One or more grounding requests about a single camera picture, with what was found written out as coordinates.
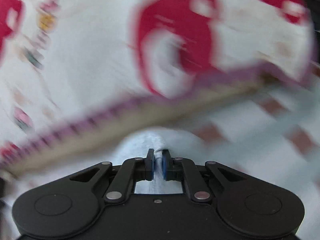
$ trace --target purple edge stitching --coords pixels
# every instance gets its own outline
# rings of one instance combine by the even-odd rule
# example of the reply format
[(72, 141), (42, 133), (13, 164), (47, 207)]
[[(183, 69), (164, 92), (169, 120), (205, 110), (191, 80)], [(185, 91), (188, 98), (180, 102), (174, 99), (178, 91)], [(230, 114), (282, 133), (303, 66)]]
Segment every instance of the purple edge stitching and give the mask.
[(28, 141), (28, 143), (19, 147), (19, 150), (10, 155), (10, 157), (7, 156), (3, 160), (1, 160), (0, 168), (5, 168), (6, 166), (13, 164), (16, 161), (23, 159), (26, 155), (31, 155), (39, 152), (43, 147), (50, 147), (52, 143), (56, 141), (62, 141), (63, 138), (69, 135), (80, 134), (84, 130), (94, 129), (98, 127), (99, 122), (101, 122), (102, 120), (107, 121), (114, 119), (118, 116), (118, 113), (120, 111), (124, 109), (134, 109), (143, 102), (152, 102), (158, 104), (169, 103), (174, 105), (181, 99), (191, 98), (192, 96), (196, 95), (200, 88), (211, 87), (212, 84), (230, 85), (235, 81), (254, 81), (257, 80), (259, 78), (259, 74), (263, 72), (270, 73), (288, 86), (306, 86), (310, 81), (312, 73), (312, 64), (310, 62), (317, 61), (317, 52), (317, 41), (315, 39), (313, 50), (310, 52), (310, 55), (308, 57), (310, 60), (306, 63), (305, 72), (303, 73), (300, 82), (293, 81), (288, 76), (286, 76), (285, 73), (276, 65), (266, 61), (261, 61), (246, 68), (233, 70), (229, 73), (206, 73), (201, 75), (197, 79), (194, 86), (189, 92), (178, 98), (167, 99), (157, 96), (131, 98), (112, 107), (106, 106), (104, 110), (97, 111), (91, 116), (78, 122), (73, 122), (69, 125), (63, 125), (60, 129), (52, 131), (45, 136), (39, 136), (37, 140)]

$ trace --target small screw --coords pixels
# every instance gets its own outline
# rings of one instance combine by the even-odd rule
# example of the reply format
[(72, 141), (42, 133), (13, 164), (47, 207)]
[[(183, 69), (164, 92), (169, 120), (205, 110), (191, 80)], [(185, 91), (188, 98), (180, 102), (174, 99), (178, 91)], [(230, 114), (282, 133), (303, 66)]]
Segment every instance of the small screw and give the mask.
[(122, 194), (119, 191), (110, 191), (106, 194), (107, 199), (116, 200), (122, 197)]
[(195, 193), (195, 198), (199, 200), (205, 200), (205, 199), (208, 199), (209, 197), (210, 197), (210, 193), (206, 191), (198, 191)]

